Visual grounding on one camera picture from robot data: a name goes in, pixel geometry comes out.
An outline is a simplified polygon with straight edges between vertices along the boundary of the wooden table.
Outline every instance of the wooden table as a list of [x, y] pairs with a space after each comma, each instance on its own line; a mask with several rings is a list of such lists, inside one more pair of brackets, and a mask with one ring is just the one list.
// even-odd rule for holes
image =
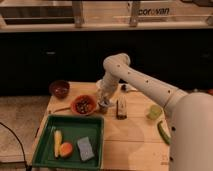
[[[96, 84], [70, 82], [68, 97], [58, 100], [52, 96], [47, 111], [53, 112], [67, 107], [81, 94], [97, 96]], [[102, 169], [168, 171], [169, 147], [162, 141], [157, 130], [157, 122], [163, 120], [163, 126], [167, 133], [169, 132], [165, 116], [161, 115], [156, 121], [147, 119], [149, 108], [155, 103], [141, 92], [124, 93], [119, 88], [111, 101], [116, 102], [121, 94], [125, 96], [127, 102], [127, 119], [116, 119], [115, 106], [109, 108], [106, 114], [98, 114], [104, 117], [105, 124]], [[65, 110], [55, 114], [72, 115], [72, 112]], [[45, 113], [40, 125], [33, 150], [36, 148], [47, 116], [48, 112]]]

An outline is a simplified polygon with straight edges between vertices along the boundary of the sponge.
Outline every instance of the sponge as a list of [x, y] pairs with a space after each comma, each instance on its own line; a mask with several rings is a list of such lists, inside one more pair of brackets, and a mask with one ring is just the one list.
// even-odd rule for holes
[[90, 144], [89, 137], [83, 137], [77, 141], [78, 148], [80, 150], [80, 156], [82, 161], [87, 161], [93, 158], [95, 155]]

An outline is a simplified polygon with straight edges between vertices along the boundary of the green tray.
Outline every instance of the green tray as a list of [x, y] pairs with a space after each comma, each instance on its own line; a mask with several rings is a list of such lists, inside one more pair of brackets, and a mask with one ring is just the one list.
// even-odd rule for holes
[[[102, 160], [103, 127], [104, 120], [102, 117], [50, 115], [33, 156], [32, 167], [99, 170]], [[63, 142], [69, 141], [73, 144], [73, 153], [69, 158], [59, 157], [56, 159], [54, 157], [55, 129], [62, 131]], [[89, 137], [95, 157], [82, 162], [77, 140], [86, 136]]]

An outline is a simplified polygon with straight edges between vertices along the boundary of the small bowl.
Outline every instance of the small bowl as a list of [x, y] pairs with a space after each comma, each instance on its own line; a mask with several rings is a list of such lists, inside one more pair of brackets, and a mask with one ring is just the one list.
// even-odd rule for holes
[[50, 84], [49, 92], [59, 99], [67, 97], [69, 93], [70, 85], [67, 81], [57, 80]]
[[90, 115], [96, 109], [97, 103], [95, 98], [90, 95], [80, 95], [71, 103], [71, 110], [74, 114]]

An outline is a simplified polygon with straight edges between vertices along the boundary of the cable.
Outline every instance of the cable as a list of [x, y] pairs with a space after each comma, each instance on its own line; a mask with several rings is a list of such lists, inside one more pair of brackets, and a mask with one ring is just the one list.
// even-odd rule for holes
[[25, 166], [25, 169], [26, 171], [29, 169], [28, 165], [27, 165], [27, 161], [26, 161], [26, 156], [25, 156], [25, 152], [24, 152], [24, 148], [23, 148], [23, 144], [21, 143], [21, 141], [19, 140], [18, 136], [15, 134], [15, 132], [10, 129], [9, 127], [7, 127], [5, 124], [3, 124], [2, 122], [0, 122], [0, 124], [5, 127], [6, 129], [8, 129], [14, 136], [15, 138], [17, 139], [17, 141], [19, 142], [20, 146], [21, 146], [21, 150], [22, 150], [22, 153], [23, 153], [23, 158], [24, 158], [24, 166]]

